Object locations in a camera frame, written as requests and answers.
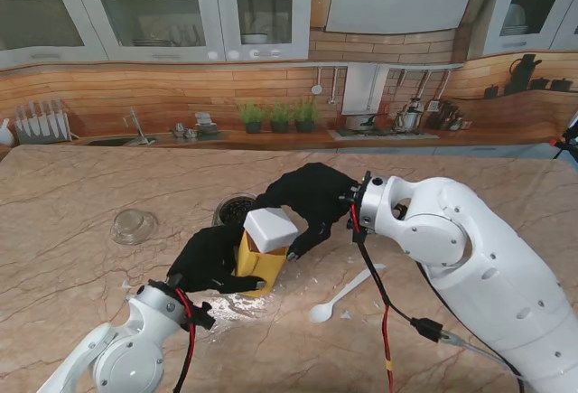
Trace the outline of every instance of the stove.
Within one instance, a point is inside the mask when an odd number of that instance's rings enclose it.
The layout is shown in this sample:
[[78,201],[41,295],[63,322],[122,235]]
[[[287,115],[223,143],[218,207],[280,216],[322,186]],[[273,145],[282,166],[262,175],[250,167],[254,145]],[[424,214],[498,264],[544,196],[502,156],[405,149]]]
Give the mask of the stove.
[[330,131],[330,135],[334,140],[372,140],[379,138],[391,138],[392,140],[407,140],[418,138],[440,138],[433,134],[427,134],[423,131],[413,131],[410,133],[398,133],[391,129],[370,129],[361,131],[357,129],[340,128],[335,131]]

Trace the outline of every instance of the potted herb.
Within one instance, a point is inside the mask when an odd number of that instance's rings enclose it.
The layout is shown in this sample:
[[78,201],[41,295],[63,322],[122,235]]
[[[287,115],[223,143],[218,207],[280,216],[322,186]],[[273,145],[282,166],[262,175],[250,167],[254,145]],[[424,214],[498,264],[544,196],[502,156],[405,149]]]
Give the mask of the potted herb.
[[274,133],[288,133],[289,119],[291,119],[291,109],[287,104],[282,104],[279,100],[275,100],[273,108],[269,113],[271,120],[271,131]]
[[294,112],[295,126],[299,133],[311,133],[315,128],[317,120],[317,107],[313,97],[303,99],[296,107]]
[[265,111],[251,100],[245,105],[239,104],[238,108],[241,120],[245,123],[245,131],[248,134],[259,134],[265,119]]

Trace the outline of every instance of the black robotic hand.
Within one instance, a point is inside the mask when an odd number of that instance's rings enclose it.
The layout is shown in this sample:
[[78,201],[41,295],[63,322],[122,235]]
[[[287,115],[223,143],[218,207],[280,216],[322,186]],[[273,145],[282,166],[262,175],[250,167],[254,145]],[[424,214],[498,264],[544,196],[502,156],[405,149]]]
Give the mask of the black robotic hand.
[[185,292],[216,289],[222,294],[254,291],[265,286],[261,277],[235,277],[235,246],[243,236],[242,224],[205,228],[195,233],[172,264],[168,277],[182,275]]
[[333,223],[345,215],[350,203],[340,200],[359,184],[323,163],[309,163],[286,173],[256,198],[253,209],[289,206],[309,228],[289,247],[287,258],[299,258],[331,235]]

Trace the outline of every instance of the red cable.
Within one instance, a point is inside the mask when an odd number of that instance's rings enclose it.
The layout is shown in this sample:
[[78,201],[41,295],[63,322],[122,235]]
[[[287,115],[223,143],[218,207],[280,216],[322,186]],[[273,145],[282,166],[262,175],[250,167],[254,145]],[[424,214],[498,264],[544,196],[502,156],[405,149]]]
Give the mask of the red cable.
[[[184,310],[187,313],[187,318],[191,319],[192,318],[192,309],[191,309],[191,306],[189,305],[189,298],[187,297],[187,295],[185,295],[185,293],[181,289],[177,288],[177,289],[175,289],[175,291],[182,300],[182,303],[184,305]],[[194,323],[189,324],[189,334],[191,336],[191,338],[190,338],[190,340],[191,340],[191,352],[189,352],[187,354],[187,360],[186,360],[187,370],[188,370],[189,366],[191,366],[192,354],[195,350],[196,331],[195,331],[195,324]]]
[[[351,205],[351,218],[353,221],[353,226],[355,227],[355,231],[360,233],[361,230],[359,228],[358,212],[355,208],[355,205]],[[387,334],[387,318],[389,315],[389,304],[386,304],[385,300],[384,304],[386,305],[386,311],[383,314],[381,333],[383,335],[383,343],[386,348],[386,371],[387,371],[387,381],[389,385],[389,393],[394,393],[394,372],[391,361],[391,350],[389,349],[389,336]]]

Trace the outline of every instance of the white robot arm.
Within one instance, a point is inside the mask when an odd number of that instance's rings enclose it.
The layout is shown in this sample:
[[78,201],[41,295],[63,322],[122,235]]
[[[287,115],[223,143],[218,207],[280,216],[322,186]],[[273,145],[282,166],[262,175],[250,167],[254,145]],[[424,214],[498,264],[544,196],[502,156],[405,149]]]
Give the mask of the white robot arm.
[[[129,300],[121,326],[103,323],[90,332],[37,393],[74,393],[90,370],[99,393],[154,393],[163,379],[163,343],[187,323],[183,303],[172,289],[149,281]],[[194,307],[196,323],[210,329],[208,304]]]
[[[404,199],[398,220],[393,209]],[[359,224],[422,264],[455,316],[537,392],[578,392],[578,320],[560,283],[475,192],[446,178],[367,175],[356,202]]]

